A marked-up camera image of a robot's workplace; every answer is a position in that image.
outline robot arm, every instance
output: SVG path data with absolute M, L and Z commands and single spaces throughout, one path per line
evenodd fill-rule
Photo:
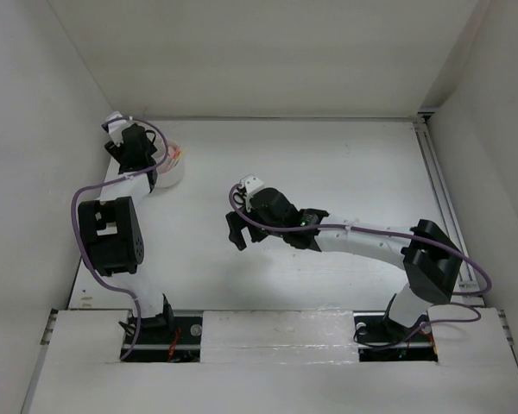
M 118 177 L 155 165 L 155 138 L 136 123 L 119 119 L 113 113 L 103 126 L 111 140 L 106 151 L 119 163 Z M 144 260 L 144 243 L 136 215 L 136 206 L 154 190 L 157 171 L 120 180 L 105 187 L 95 200 L 79 204 L 79 233 L 92 266 L 102 277 L 112 277 L 135 293 L 142 309 L 142 331 L 173 330 L 173 311 L 165 296 L 150 285 L 138 266 Z
M 246 248 L 242 230 L 247 228 L 252 242 L 260 242 L 269 235 L 299 249 L 317 252 L 346 252 L 382 260 L 403 269 L 408 283 L 395 295 L 386 309 L 384 324 L 391 337 L 402 338 L 414 328 L 420 316 L 433 304 L 447 304 L 462 261 L 440 248 L 418 241 L 405 241 L 385 235 L 371 235 L 353 231 L 357 220 L 334 216 L 324 210 L 297 210 L 286 197 L 274 188 L 265 188 L 254 176 L 241 180 L 237 192 L 231 195 L 238 211 L 227 214 L 229 239 L 239 250 Z M 247 217 L 256 224 L 249 223 Z M 329 227 L 318 229 L 310 226 Z M 362 228 L 392 229 L 361 223 Z M 455 248 L 449 238 L 428 220 L 405 232 L 421 235 Z

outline white floor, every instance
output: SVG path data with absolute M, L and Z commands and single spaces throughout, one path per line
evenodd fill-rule
M 441 223 L 410 122 L 158 122 L 186 149 L 186 175 L 137 207 L 145 245 L 139 275 L 186 310 L 383 310 L 405 273 L 349 254 L 299 251 L 268 238 L 243 252 L 228 240 L 228 191 L 254 173 L 298 208 L 364 223 Z M 117 174 L 114 164 L 108 171 Z M 84 267 L 72 309 L 129 308 Z

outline white enclosure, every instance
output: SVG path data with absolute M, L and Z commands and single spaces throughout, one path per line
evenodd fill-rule
M 432 144 L 416 116 L 440 105 Z M 182 181 L 137 209 L 140 272 L 175 308 L 207 311 L 204 363 L 118 363 L 131 303 L 78 268 L 69 204 L 115 175 L 100 128 L 113 110 L 162 120 L 186 147 Z M 486 304 L 504 310 L 514 355 L 496 310 L 481 309 L 478 323 L 434 330 L 438 363 L 358 363 L 345 312 L 383 310 L 405 274 L 279 240 L 238 252 L 224 215 L 247 173 L 299 207 L 439 223 L 493 276 Z M 283 336 L 293 342 L 268 331 L 335 308 L 319 319 L 326 330 Z M 315 332 L 330 335 L 327 353 L 307 348 L 321 343 Z M 514 357 L 518 0 L 0 0 L 0 414 L 160 411 L 168 395 L 189 412 L 516 413 Z
M 478 1 L 50 3 L 127 113 L 412 116 Z

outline white table surface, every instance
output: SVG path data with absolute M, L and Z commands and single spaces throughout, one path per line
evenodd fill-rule
M 350 254 L 299 251 L 268 238 L 238 252 L 224 216 L 228 191 L 254 173 L 298 208 L 364 223 L 441 224 L 410 122 L 158 122 L 186 149 L 186 175 L 136 211 L 145 244 L 138 275 L 179 310 L 383 310 L 403 271 Z M 111 162 L 107 178 L 117 174 Z M 126 309 L 130 299 L 79 269 L 70 308 Z
M 439 306 L 430 310 L 430 318 L 470 317 L 463 311 Z M 271 312 L 282 315 L 273 315 L 277 323 L 266 329 L 257 312 L 238 316 L 249 323 L 236 326 L 231 312 L 211 312 L 204 320 L 203 335 L 209 340 L 202 342 L 224 349 L 227 359 L 216 353 L 208 362 L 167 364 L 118 361 L 123 330 L 117 321 L 126 318 L 125 310 L 66 310 L 55 324 L 30 414 L 518 414 L 514 356 L 496 311 L 481 312 L 479 322 L 446 324 L 434 331 L 439 363 L 357 362 L 356 353 L 349 354 L 347 363 L 311 363 L 315 360 L 300 356 L 300 347 L 293 355 L 260 358 L 258 351 L 268 351 L 269 344 L 309 344 L 322 335 L 328 339 L 334 329 L 346 329 L 344 318 L 307 330 L 310 325 L 296 325 L 294 316 Z M 227 317 L 215 318 L 223 313 Z M 347 326 L 346 337 L 351 338 L 353 327 Z M 274 328 L 284 333 L 282 338 Z M 247 354 L 230 358 L 231 350 L 246 349 Z

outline red wire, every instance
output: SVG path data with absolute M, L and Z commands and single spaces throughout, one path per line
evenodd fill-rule
M 430 343 L 432 344 L 432 348 L 435 347 L 435 341 L 433 340 L 432 334 L 427 334 L 425 332 L 422 332 L 421 330 L 419 330 L 418 333 L 425 336 L 426 338 L 428 338 L 430 340 Z
M 176 349 L 176 344 L 179 342 L 181 335 L 182 335 L 182 329 L 178 328 L 176 330 L 176 333 L 174 334 L 174 341 L 173 341 L 173 343 L 171 343 L 171 346 L 169 347 L 169 358 L 167 361 L 170 361 L 173 359 L 174 350 Z

